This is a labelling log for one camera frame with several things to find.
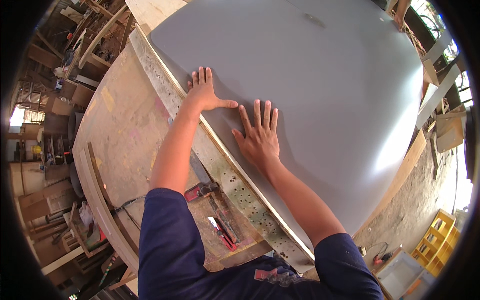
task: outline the gray laminate sheet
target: gray laminate sheet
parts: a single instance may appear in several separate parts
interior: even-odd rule
[[[390,185],[412,137],[422,64],[369,0],[194,0],[151,33],[186,89],[211,67],[217,96],[280,111],[282,162],[353,234]],[[292,230],[312,248],[269,183],[241,155],[238,111],[204,116]]]

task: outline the hand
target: hand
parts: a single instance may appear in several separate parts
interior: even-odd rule
[[[401,14],[397,13],[393,17],[393,20],[398,24],[398,30],[402,32],[405,27],[405,17],[402,17]]]
[[[243,105],[240,105],[240,117],[245,128],[245,137],[236,129],[232,130],[235,139],[240,147],[242,154],[249,162],[254,164],[261,173],[265,175],[266,168],[272,162],[279,162],[278,155],[280,146],[276,136],[276,122],[278,120],[278,109],[275,108],[270,121],[270,109],[272,104],[270,101],[265,102],[264,124],[262,125],[260,100],[255,100],[253,105],[253,116],[255,126],[250,125],[247,111]]]
[[[200,111],[212,110],[214,108],[235,108],[238,106],[236,101],[222,100],[215,96],[213,91],[212,70],[198,68],[198,73],[192,73],[192,82],[188,82],[188,94],[184,102],[195,106]]]

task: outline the red box cutter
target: red box cutter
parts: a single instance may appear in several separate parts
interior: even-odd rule
[[[232,240],[228,237],[228,235],[222,230],[222,228],[218,225],[215,218],[209,216],[208,220],[212,223],[213,227],[216,229],[216,233],[218,237],[222,240],[225,246],[231,251],[234,252],[237,249],[237,246],[232,242]]]

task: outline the shirt sleeve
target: shirt sleeve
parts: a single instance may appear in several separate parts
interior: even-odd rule
[[[331,235],[318,243],[314,253],[318,277],[332,292],[352,299],[383,299],[350,235]]]
[[[155,298],[158,291],[168,298],[207,273],[200,232],[182,194],[163,188],[148,192],[139,252],[140,298]]]

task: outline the forearm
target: forearm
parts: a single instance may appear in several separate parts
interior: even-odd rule
[[[396,9],[396,13],[399,14],[402,18],[405,17],[407,13],[407,9],[410,7],[412,0],[398,0],[398,6]]]
[[[158,150],[150,178],[150,190],[168,188],[185,192],[188,179],[190,149],[201,111],[191,103],[183,103]]]
[[[315,247],[324,238],[345,233],[345,229],[323,200],[293,175],[278,158],[261,171],[287,205],[295,220]]]

